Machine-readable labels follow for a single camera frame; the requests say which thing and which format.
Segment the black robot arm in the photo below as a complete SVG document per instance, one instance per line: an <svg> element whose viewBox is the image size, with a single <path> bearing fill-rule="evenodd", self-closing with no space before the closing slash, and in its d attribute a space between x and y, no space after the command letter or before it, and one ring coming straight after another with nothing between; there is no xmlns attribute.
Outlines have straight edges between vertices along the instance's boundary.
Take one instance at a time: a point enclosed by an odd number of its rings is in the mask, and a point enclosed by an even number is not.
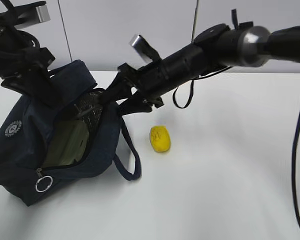
<svg viewBox="0 0 300 240"><path fill-rule="evenodd" d="M300 63L300 26L270 33L251 21L238 24L236 10L232 19L234 29L226 24L213 26L165 59L142 36L136 36L131 45L143 59L152 62L140 69L126 63L119 66L102 101L127 99L120 105L122 115L151 112L152 106L164 105L163 94L228 66L260 67L269 59ZM132 87L137 89L133 95Z"/></svg>

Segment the bag logo patch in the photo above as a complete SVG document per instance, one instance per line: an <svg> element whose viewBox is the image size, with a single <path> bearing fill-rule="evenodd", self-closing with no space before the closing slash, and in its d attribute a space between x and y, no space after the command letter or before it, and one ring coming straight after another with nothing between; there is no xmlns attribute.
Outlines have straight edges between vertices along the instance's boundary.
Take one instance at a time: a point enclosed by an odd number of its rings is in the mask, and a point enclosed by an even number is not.
<svg viewBox="0 0 300 240"><path fill-rule="evenodd" d="M21 121L14 121L11 123L5 130L4 134L6 137L10 138L11 136L15 135L22 127Z"/></svg>

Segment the zipper pull ring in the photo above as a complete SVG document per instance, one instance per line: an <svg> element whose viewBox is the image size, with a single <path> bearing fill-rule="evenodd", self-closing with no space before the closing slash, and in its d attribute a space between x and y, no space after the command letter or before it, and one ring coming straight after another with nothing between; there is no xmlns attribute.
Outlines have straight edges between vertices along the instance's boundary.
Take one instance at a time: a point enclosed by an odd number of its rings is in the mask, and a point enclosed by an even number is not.
<svg viewBox="0 0 300 240"><path fill-rule="evenodd" d="M43 178L44 178L44 176L42 175L41 171L42 171L41 168L38 168L38 169L36 170L36 174L38 174L39 179L43 179Z"/></svg>
<svg viewBox="0 0 300 240"><path fill-rule="evenodd" d="M53 178L51 176L43 176L42 175L42 169L38 168L36 171L36 174L38 175L39 179L38 181L36 181L35 185L34 185L34 189L38 192L38 193L44 193L45 191L47 191L49 188L51 188L52 183L53 183ZM43 179L50 179L50 183L48 184L48 186L44 189L44 190L39 190L38 189L38 184L43 180Z"/></svg>

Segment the navy blue bag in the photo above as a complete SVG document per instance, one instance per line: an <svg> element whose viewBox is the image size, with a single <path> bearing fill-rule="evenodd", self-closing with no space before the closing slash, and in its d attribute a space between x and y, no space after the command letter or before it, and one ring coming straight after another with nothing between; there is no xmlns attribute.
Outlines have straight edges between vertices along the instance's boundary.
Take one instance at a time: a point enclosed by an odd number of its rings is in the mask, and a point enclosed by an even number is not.
<svg viewBox="0 0 300 240"><path fill-rule="evenodd" d="M140 178L140 158L118 104L98 103L102 89L94 89L96 81L85 64L76 60L49 73L62 104L50 108L25 95L18 100L0 128L0 185L30 206L74 180L102 174L112 162L128 181ZM42 168L56 123L73 116L89 131L83 157L71 165ZM133 174L116 155L120 132L135 157Z"/></svg>

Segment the screw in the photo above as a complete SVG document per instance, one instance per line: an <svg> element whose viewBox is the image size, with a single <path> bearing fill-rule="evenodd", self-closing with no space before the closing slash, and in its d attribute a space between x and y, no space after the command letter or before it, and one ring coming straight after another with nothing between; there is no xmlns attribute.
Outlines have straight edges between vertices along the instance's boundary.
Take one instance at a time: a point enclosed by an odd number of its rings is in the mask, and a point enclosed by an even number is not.
<svg viewBox="0 0 300 240"><path fill-rule="evenodd" d="M2 34L5 30L6 30L6 28L4 26L1 26L0 27L0 34Z"/></svg>

